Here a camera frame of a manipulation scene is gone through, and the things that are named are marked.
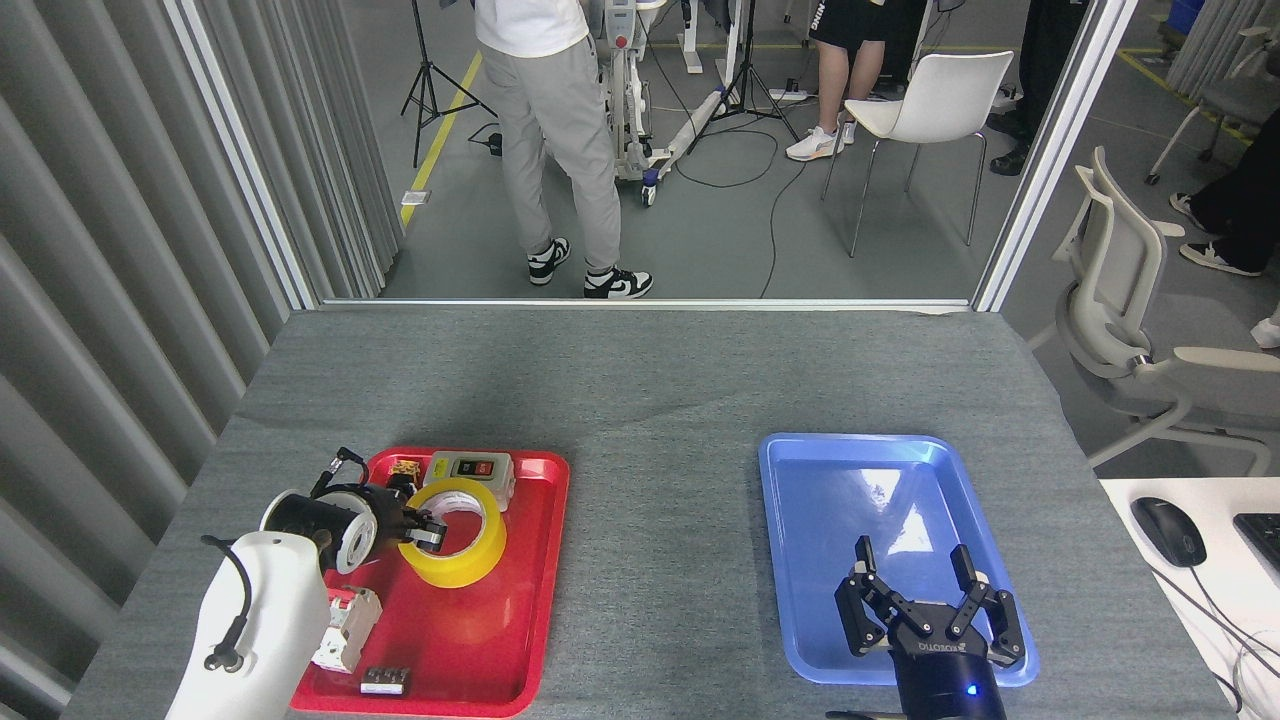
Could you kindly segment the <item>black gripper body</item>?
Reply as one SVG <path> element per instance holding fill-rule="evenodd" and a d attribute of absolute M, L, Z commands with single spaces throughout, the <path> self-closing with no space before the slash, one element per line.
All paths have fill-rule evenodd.
<path fill-rule="evenodd" d="M 956 614 L 945 603 L 910 603 L 890 621 L 902 711 L 910 719 L 1005 719 L 988 642 L 974 626 L 951 638 Z"/>
<path fill-rule="evenodd" d="M 407 496 L 399 489 L 372 486 L 372 512 L 378 523 L 376 547 L 389 547 L 406 542 L 412 523 L 406 519 Z"/>

